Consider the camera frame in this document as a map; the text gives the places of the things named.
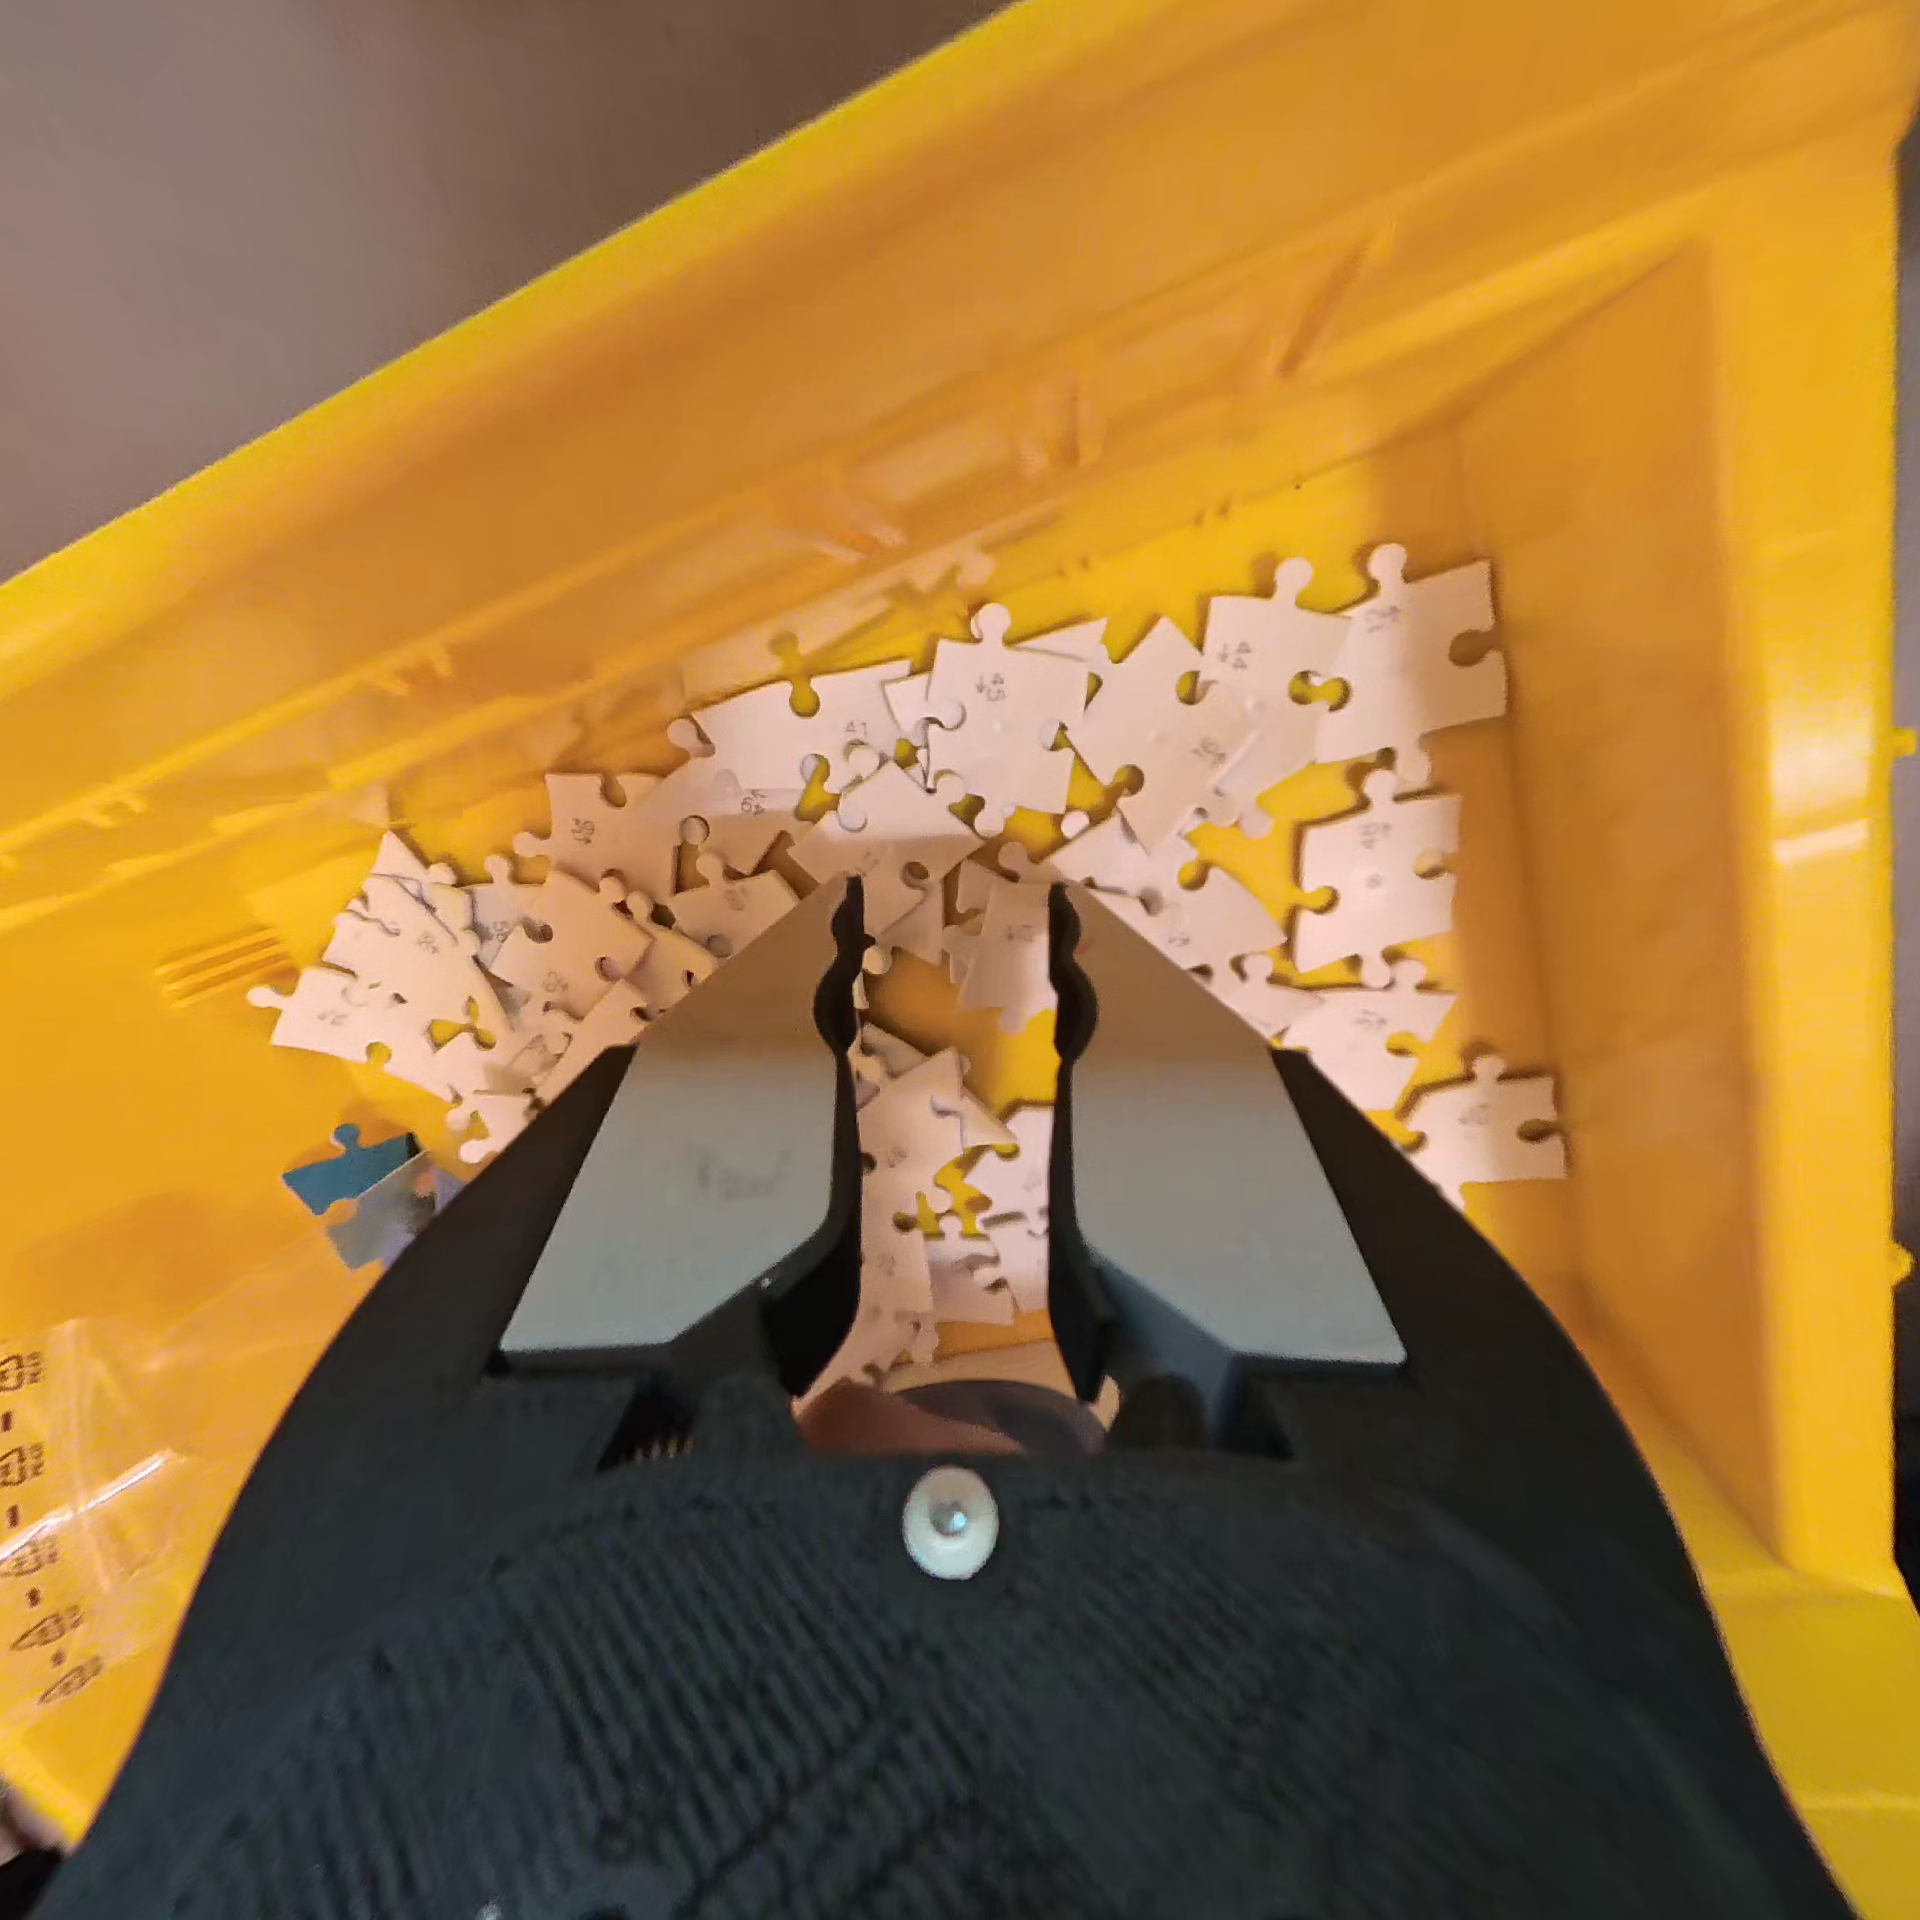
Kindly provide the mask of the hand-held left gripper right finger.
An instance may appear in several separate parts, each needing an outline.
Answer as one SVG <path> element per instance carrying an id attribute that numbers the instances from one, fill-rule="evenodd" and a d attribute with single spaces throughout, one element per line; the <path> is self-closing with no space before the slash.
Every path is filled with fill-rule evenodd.
<path id="1" fill-rule="evenodd" d="M 1076 1399 L 1393 1375 L 1402 1333 L 1263 1045 L 1086 887 L 1047 890 L 1047 1318 Z"/>

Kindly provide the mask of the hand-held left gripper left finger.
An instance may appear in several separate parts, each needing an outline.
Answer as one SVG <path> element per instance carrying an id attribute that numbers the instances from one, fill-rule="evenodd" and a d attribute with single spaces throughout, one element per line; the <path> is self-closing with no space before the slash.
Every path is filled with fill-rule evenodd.
<path id="1" fill-rule="evenodd" d="M 654 1020 L 618 1079 L 500 1338 L 541 1373 L 692 1391 L 762 1372 L 790 1399 L 857 1318 L 851 1050 L 862 882 L 817 887 Z"/>

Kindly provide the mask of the pile of white puzzle pieces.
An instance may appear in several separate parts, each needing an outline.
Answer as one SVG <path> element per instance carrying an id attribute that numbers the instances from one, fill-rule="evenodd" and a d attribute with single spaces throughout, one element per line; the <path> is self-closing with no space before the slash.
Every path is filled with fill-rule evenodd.
<path id="1" fill-rule="evenodd" d="M 644 1028 L 830 879 L 869 948 L 851 1050 L 862 1151 L 852 1330 L 811 1389 L 929 1360 L 954 1327 L 1050 1312 L 1058 1076 L 1051 882 L 1090 890 L 1275 1050 L 1429 1402 L 1555 1346 L 1453 1210 L 1566 1175 L 1556 1087 L 1476 1060 L 1413 1094 L 1453 1015 L 1423 948 L 1457 923 L 1461 799 L 1430 744 L 1508 711 L 1498 576 L 1418 576 L 1380 543 L 1342 612 L 1313 565 L 1223 592 L 1188 636 L 1108 620 L 1028 639 L 1004 605 L 926 667 L 765 680 L 673 733 L 670 775 L 551 775 L 547 829 L 460 885 L 388 835 L 318 967 L 253 990 L 281 1050 L 438 1100 L 467 1163 L 503 1155 L 388 1266 L 351 1333 L 394 1379 L 500 1357 L 545 1239 Z"/>

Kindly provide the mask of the yellow plastic bin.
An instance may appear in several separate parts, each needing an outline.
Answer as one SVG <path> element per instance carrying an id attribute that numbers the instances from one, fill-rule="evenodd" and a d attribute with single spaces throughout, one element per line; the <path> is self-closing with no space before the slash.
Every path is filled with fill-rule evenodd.
<path id="1" fill-rule="evenodd" d="M 999 602 L 1117 645 L 1305 557 L 1489 557 L 1506 719 L 1415 1087 L 1551 1071 L 1469 1189 L 1657 1472 L 1767 1750 L 1915 1915 L 1891 1564 L 1894 154 L 1915 5 L 1030 5 L 5 582 L 5 1323 L 122 1375 L 68 1834 L 366 1290 L 285 1163 L 435 1108 L 269 1043 L 381 813 L 475 867 L 545 771 Z"/>

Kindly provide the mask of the silver-grey puzzle piece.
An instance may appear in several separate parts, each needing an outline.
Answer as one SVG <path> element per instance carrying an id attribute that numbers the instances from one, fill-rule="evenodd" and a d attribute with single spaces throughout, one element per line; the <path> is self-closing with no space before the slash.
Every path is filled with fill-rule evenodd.
<path id="1" fill-rule="evenodd" d="M 415 1156 L 329 1206 L 321 1224 L 345 1271 L 383 1271 L 461 1191 L 452 1172 Z"/>

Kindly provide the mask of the teal puzzle piece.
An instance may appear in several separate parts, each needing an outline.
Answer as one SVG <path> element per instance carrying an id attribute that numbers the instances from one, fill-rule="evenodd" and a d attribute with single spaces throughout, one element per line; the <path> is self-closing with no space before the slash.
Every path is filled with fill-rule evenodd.
<path id="1" fill-rule="evenodd" d="M 290 1165 L 279 1180 L 306 1214 L 321 1218 L 340 1204 L 359 1202 L 415 1155 L 413 1133 L 367 1141 L 356 1123 L 343 1120 L 331 1130 L 325 1155 Z"/>

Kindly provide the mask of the blue brown printed piece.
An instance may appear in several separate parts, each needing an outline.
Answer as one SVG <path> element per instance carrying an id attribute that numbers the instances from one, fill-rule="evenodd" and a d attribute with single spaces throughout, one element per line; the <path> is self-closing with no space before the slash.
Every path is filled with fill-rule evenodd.
<path id="1" fill-rule="evenodd" d="M 1039 1382 L 946 1379 L 902 1389 L 836 1382 L 797 1416 L 806 1447 L 839 1456 L 1094 1456 L 1108 1430 L 1093 1407 Z"/>

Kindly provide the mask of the clear plastic bag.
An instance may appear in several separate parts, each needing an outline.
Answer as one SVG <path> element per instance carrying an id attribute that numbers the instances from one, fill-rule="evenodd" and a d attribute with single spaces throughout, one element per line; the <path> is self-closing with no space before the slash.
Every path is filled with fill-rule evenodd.
<path id="1" fill-rule="evenodd" d="M 281 1260 L 190 1312 L 5 1333 L 5 1736 L 169 1640 L 370 1271 Z"/>

